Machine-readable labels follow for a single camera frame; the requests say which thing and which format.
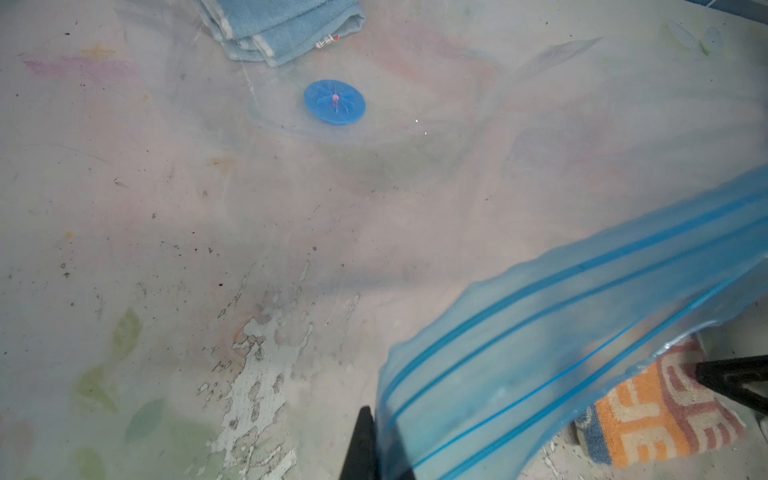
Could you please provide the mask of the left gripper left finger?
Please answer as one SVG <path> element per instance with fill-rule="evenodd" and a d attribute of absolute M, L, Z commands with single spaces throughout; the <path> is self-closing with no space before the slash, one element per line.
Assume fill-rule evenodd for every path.
<path fill-rule="evenodd" d="M 371 407 L 364 406 L 358 412 L 339 479 L 376 480 L 378 478 L 375 422 Z"/>

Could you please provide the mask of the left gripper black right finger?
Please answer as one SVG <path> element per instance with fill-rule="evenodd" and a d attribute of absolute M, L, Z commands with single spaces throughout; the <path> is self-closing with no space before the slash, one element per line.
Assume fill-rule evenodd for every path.
<path fill-rule="evenodd" d="M 767 356 L 700 362 L 695 378 L 702 386 L 764 416 L 767 396 L 747 388 L 748 384 L 767 381 Z"/>

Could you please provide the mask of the orange white towel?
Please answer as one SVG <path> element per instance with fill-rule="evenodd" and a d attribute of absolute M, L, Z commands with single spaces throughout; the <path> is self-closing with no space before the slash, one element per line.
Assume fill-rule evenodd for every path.
<path fill-rule="evenodd" d="M 584 453 L 624 468 L 717 450 L 742 437 L 738 414 L 695 378 L 706 360 L 689 336 L 612 388 L 574 421 Z"/>

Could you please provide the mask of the clear vacuum bag blue zipper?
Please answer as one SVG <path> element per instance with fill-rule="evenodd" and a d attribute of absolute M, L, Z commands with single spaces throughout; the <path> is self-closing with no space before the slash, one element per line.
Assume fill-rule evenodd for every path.
<path fill-rule="evenodd" d="M 366 1 L 277 68 L 231 1 L 120 1 L 253 272 L 355 307 L 379 475 L 517 476 L 682 336 L 767 290 L 763 1 Z"/>

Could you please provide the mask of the light blue towel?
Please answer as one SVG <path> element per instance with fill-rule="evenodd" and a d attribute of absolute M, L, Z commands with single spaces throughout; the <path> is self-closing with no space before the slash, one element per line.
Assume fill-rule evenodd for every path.
<path fill-rule="evenodd" d="M 195 1 L 201 21 L 233 61 L 279 67 L 359 32 L 356 0 Z"/>

